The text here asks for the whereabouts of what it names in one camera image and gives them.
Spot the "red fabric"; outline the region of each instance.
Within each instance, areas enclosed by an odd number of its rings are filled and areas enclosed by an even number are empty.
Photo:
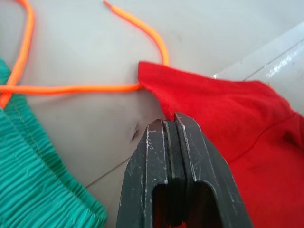
[[[140,62],[166,118],[193,117],[228,162],[256,228],[304,227],[304,119],[267,85]]]

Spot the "clamp jaw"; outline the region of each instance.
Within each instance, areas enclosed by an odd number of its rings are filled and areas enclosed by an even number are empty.
[[[116,228],[181,224],[253,227],[228,164],[195,120],[177,113],[149,124],[130,158]]]

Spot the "orange drawstring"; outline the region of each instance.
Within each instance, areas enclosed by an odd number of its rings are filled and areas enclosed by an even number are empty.
[[[58,94],[74,94],[74,93],[125,93],[136,91],[141,88],[139,83],[127,84],[127,85],[68,85],[61,87],[40,87],[40,86],[28,86],[19,85],[16,86],[23,67],[27,61],[30,41],[34,28],[34,10],[27,0],[18,0],[27,10],[27,23],[23,36],[23,41],[20,49],[20,53],[17,62],[12,70],[12,73],[8,79],[6,85],[0,85],[0,92],[4,93],[0,97],[0,107],[4,108],[8,103],[12,93],[28,94],[28,95],[58,95]],[[155,32],[150,26],[140,21],[128,12],[118,8],[117,6],[109,4],[104,0],[104,4],[110,7],[111,11],[116,15],[122,17],[128,22],[132,23],[136,27],[140,28],[146,34],[148,34],[156,43],[158,49],[161,52],[162,63],[166,66],[169,65],[169,55],[167,48],[159,34]]]

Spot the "stitching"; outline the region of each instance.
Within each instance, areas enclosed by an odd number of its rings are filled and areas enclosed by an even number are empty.
[[[27,168],[25,168],[25,167],[22,165],[20,159],[16,156],[16,153],[13,152],[12,155],[13,155],[13,157],[15,158],[15,160],[17,161],[17,163],[18,163],[19,167],[21,168],[21,170],[22,170],[23,172],[25,172],[26,175],[29,176],[31,179],[35,179],[35,178],[33,178],[33,176],[30,174],[29,170],[28,170]],[[74,219],[71,220],[70,215],[67,214],[65,210],[62,210],[62,209],[65,208],[65,206],[64,206],[64,205],[61,205],[60,203],[58,203],[54,198],[51,197],[50,194],[47,194],[46,189],[45,189],[41,184],[36,183],[36,185],[37,185],[37,187],[39,187],[39,188],[46,194],[46,198],[48,198],[48,199],[50,199],[51,201],[53,201],[53,202],[59,207],[59,210],[61,210],[61,211],[63,212],[63,214],[66,215],[66,216],[68,217],[68,220],[71,221],[72,224],[74,225],[74,224],[75,224],[75,220],[74,220]]]
[[[57,175],[54,174],[53,170],[47,165],[47,163],[44,162],[43,158],[41,157],[42,151],[41,151],[40,148],[38,147],[37,142],[35,141],[35,138],[33,137],[32,133],[29,131],[29,128],[28,128],[26,122],[25,122],[24,119],[22,118],[22,115],[20,114],[20,112],[19,112],[17,106],[15,105],[14,99],[11,99],[11,103],[13,104],[13,106],[14,106],[16,112],[17,112],[17,115],[18,115],[20,121],[23,123],[23,125],[24,125],[26,131],[30,134],[31,140],[34,142],[36,148],[38,149],[38,152],[39,152],[39,153],[38,153],[37,155],[38,155],[39,158],[43,161],[43,163],[47,166],[47,168],[53,173],[53,175],[57,177]],[[69,188],[67,188],[66,185],[63,184],[62,181],[60,181],[60,178],[57,177],[56,179],[57,179],[56,182],[59,182],[59,183],[62,184],[62,185],[64,186],[64,188],[66,188],[69,192],[73,193],[73,195],[74,195],[77,199],[79,199],[79,201],[83,204],[83,206],[84,206],[85,208],[89,209],[89,210],[92,212],[93,216],[95,217],[95,214],[96,214],[96,213],[93,212],[93,211],[91,210],[91,208],[89,208],[89,207],[87,206],[87,204],[85,204],[85,203],[83,202],[83,200],[79,198],[78,195],[76,195],[73,191],[71,191]]]
[[[240,154],[239,156],[235,157],[234,159],[232,159],[231,161],[229,161],[229,164],[231,165],[232,163],[234,163],[237,159],[239,159],[240,157],[242,157],[244,154],[246,154],[247,152],[249,152],[254,146],[255,144],[257,143],[257,141],[263,136],[264,133],[266,133],[270,128],[276,126],[276,125],[279,125],[281,123],[284,123],[292,118],[294,118],[294,116],[296,115],[297,113],[294,113],[292,116],[278,122],[278,123],[275,123],[269,127],[267,127],[265,130],[263,130],[260,135],[257,137],[257,139],[253,142],[253,144],[251,146],[249,146],[249,148],[247,150],[245,150],[242,154]]]

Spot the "green fabric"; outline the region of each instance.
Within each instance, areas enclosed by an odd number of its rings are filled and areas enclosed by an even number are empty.
[[[0,84],[9,69],[0,59]],[[65,169],[23,95],[0,109],[0,228],[103,227],[107,214]]]

